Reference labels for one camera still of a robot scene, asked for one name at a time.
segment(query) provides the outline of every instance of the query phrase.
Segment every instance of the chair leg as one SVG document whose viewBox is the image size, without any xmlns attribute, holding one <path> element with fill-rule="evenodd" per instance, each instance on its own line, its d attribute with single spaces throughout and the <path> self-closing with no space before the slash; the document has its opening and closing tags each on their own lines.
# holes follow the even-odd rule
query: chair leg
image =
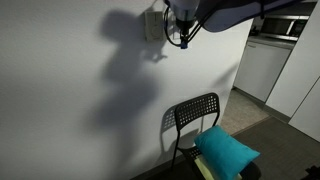
<svg viewBox="0 0 320 180">
<path fill-rule="evenodd" d="M 173 158 L 171 161 L 171 171 L 173 171 L 174 161 L 176 160 L 176 154 L 177 154 L 177 147 L 174 148 Z"/>
<path fill-rule="evenodd" d="M 180 140 L 180 131 L 178 131 L 177 141 L 176 141 L 176 145 L 175 145 L 175 147 L 174 147 L 174 153 L 173 153 L 173 158 L 172 158 L 172 163 L 171 163 L 171 171 L 173 170 L 174 160 L 176 159 L 176 154 L 177 154 L 177 149 L 178 149 L 179 140 Z"/>
</svg>

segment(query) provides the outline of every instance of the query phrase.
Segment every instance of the kitchen cabinet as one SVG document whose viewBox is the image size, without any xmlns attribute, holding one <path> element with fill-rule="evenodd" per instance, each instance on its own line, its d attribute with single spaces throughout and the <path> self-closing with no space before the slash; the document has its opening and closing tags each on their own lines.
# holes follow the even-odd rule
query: kitchen cabinet
<svg viewBox="0 0 320 180">
<path fill-rule="evenodd" d="M 247 42 L 234 86 L 265 102 L 291 50 Z"/>
</svg>

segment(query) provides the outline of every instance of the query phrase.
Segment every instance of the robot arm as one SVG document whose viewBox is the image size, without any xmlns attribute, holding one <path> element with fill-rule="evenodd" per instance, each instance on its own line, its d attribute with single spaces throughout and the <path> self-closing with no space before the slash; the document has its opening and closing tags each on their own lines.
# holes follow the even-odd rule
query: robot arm
<svg viewBox="0 0 320 180">
<path fill-rule="evenodd" d="M 165 0 L 168 5 L 164 14 L 165 32 L 170 43 L 186 49 L 201 27 L 209 32 L 221 32 L 299 1 L 301 0 Z M 173 43 L 167 33 L 169 9 L 176 16 L 176 25 L 180 29 L 180 44 Z"/>
</svg>

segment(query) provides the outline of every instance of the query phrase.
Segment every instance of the cable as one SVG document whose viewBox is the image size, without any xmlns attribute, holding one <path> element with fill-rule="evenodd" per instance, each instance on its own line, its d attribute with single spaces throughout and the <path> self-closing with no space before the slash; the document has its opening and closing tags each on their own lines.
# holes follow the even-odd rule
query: cable
<svg viewBox="0 0 320 180">
<path fill-rule="evenodd" d="M 181 47 L 181 44 L 176 44 L 176 43 L 174 43 L 174 42 L 170 39 L 170 36 L 169 36 L 169 34 L 168 34 L 168 14 L 169 14 L 169 6 L 167 7 L 167 9 L 166 9 L 166 11 L 165 11 L 165 13 L 164 13 L 164 16 L 163 16 L 164 23 L 165 23 L 165 25 L 164 25 L 164 32 L 165 32 L 165 34 L 166 34 L 166 37 L 167 37 L 168 41 L 169 41 L 172 45 L 177 46 L 177 47 Z"/>
</svg>

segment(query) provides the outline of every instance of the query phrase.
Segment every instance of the chair backrest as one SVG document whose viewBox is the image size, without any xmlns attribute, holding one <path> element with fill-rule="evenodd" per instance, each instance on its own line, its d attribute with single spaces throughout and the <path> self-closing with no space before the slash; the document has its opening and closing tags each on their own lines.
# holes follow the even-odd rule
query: chair backrest
<svg viewBox="0 0 320 180">
<path fill-rule="evenodd" d="M 219 97 L 216 93 L 208 93 L 178 104 L 174 112 L 177 131 L 180 132 L 192 121 L 212 113 L 217 113 L 212 125 L 215 126 L 220 116 Z"/>
</svg>

